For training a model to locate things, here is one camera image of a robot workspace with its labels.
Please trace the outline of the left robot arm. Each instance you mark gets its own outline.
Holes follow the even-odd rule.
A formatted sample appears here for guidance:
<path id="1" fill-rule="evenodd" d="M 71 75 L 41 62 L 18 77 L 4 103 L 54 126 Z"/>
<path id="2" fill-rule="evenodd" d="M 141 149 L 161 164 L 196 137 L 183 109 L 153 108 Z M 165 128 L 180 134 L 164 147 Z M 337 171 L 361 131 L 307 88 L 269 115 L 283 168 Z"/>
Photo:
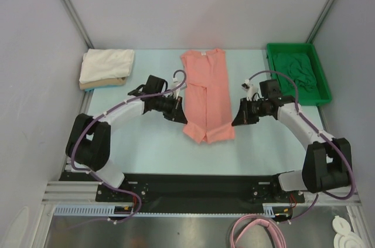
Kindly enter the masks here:
<path id="1" fill-rule="evenodd" d="M 73 124 L 66 155 L 76 171 L 84 171 L 98 178 L 109 187 L 109 194 L 117 201 L 129 195 L 125 175 L 110 159 L 111 136 L 129 120 L 140 117 L 149 111 L 158 111 L 166 120 L 186 124 L 188 121 L 182 109 L 179 95 L 186 82 L 186 74 L 179 81 L 177 70 L 172 85 L 162 78 L 150 75 L 145 84 L 131 90 L 127 97 L 97 116 L 79 114 Z"/>

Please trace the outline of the pink t shirt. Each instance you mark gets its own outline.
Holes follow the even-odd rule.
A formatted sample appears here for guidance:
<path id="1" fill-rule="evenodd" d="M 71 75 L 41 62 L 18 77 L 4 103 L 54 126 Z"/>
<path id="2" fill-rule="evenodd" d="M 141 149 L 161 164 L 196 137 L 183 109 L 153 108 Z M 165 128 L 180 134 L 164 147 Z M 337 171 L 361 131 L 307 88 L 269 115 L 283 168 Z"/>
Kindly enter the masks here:
<path id="1" fill-rule="evenodd" d="M 235 139 L 225 51 L 189 50 L 180 59 L 186 72 L 183 132 L 198 144 Z"/>

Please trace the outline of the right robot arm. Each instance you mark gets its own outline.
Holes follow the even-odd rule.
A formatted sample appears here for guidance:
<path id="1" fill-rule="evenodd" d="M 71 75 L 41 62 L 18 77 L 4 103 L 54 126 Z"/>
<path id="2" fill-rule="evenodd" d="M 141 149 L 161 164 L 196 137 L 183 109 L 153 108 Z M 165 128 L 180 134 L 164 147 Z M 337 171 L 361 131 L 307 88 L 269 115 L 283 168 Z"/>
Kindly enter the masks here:
<path id="1" fill-rule="evenodd" d="M 241 98 L 232 125 L 256 124 L 261 117 L 273 117 L 292 132 L 305 150 L 302 169 L 278 174 L 278 182 L 271 185 L 270 194 L 275 201 L 285 201 L 292 191 L 319 193 L 352 184 L 351 146 L 347 139 L 319 130 L 304 115 L 295 97 L 281 93 L 276 80 L 262 81 L 259 87 L 246 80 L 242 87 L 247 95 Z"/>

